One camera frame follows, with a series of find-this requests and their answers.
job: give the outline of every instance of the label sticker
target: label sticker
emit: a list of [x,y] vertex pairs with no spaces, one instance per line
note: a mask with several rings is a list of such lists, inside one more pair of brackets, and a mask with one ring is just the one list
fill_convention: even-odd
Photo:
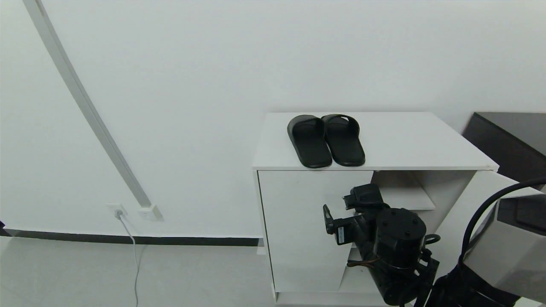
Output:
[[337,241],[342,244],[345,243],[345,227],[337,229]]

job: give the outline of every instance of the white cabinet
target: white cabinet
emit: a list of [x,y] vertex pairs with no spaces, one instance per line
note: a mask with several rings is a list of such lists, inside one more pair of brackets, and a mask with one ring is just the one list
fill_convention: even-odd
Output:
[[496,174],[498,165],[456,131],[432,113],[419,112],[344,113],[360,124],[366,163],[307,169],[286,130],[301,114],[267,114],[253,162],[278,304],[384,306],[366,269],[346,267],[356,249],[338,246],[324,227],[324,204],[334,218],[353,214],[342,200],[352,187],[377,183],[386,203],[414,210],[428,233],[444,236],[431,247],[444,274],[454,265],[470,216],[488,196],[513,183]]
[[275,290],[337,291],[351,245],[326,234],[322,205],[345,211],[347,187],[370,183],[373,172],[265,170],[258,173]]

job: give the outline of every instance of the black furniture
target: black furniture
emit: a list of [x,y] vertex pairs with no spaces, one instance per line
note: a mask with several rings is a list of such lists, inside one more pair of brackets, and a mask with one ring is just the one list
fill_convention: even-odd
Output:
[[546,176],[546,113],[477,112],[462,136],[497,162],[501,175],[520,182]]

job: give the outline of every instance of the white cable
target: white cable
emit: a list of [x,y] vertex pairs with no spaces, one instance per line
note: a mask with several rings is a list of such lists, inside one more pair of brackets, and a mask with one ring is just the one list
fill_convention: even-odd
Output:
[[123,212],[121,212],[121,210],[118,210],[119,212],[116,212],[116,218],[121,222],[121,224],[123,225],[123,227],[125,228],[125,231],[127,232],[127,234],[129,235],[129,237],[131,238],[131,240],[133,241],[133,252],[134,252],[134,255],[135,255],[135,266],[136,266],[136,276],[135,276],[135,299],[137,300],[136,301],[136,307],[138,307],[138,294],[137,294],[137,279],[138,279],[138,272],[140,270],[140,265],[138,263],[138,260],[137,260],[137,243],[135,242],[135,238],[133,238],[133,236],[131,235],[131,233],[129,232],[129,230],[127,229],[127,226],[125,226],[125,223],[123,222],[123,220],[121,219],[121,216],[123,215]]

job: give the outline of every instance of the cabinet top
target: cabinet top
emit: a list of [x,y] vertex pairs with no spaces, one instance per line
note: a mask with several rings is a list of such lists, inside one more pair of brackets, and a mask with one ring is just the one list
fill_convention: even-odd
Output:
[[[254,162],[255,170],[307,170],[288,137],[288,122],[301,114],[321,117],[335,112],[268,113]],[[497,170],[498,164],[429,112],[349,112],[360,124],[366,163],[322,170]]]

